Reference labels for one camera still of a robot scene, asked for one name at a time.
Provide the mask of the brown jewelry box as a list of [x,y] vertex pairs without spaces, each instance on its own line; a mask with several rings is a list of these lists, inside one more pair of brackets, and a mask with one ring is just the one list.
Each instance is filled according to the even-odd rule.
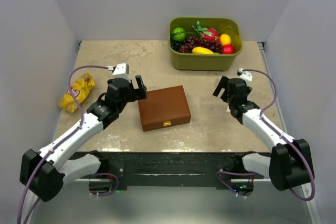
[[191,111],[182,85],[147,92],[138,102],[142,130],[153,131],[189,124]]

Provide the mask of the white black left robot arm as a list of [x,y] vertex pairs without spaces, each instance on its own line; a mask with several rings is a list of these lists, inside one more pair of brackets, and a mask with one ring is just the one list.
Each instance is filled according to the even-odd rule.
[[20,182],[42,201],[53,199],[65,182],[61,168],[70,157],[93,136],[113,123],[129,102],[147,98],[142,77],[135,77],[138,88],[124,78],[108,80],[108,89],[61,137],[38,152],[29,149],[22,156]]

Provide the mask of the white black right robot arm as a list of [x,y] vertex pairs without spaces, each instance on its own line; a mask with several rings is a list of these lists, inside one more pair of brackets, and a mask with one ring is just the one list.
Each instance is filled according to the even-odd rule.
[[268,119],[259,106],[248,100],[252,88],[248,78],[222,76],[213,95],[228,104],[231,116],[251,130],[270,150],[270,156],[256,152],[239,155],[234,173],[239,178],[259,174],[284,191],[314,183],[309,143],[288,135]]

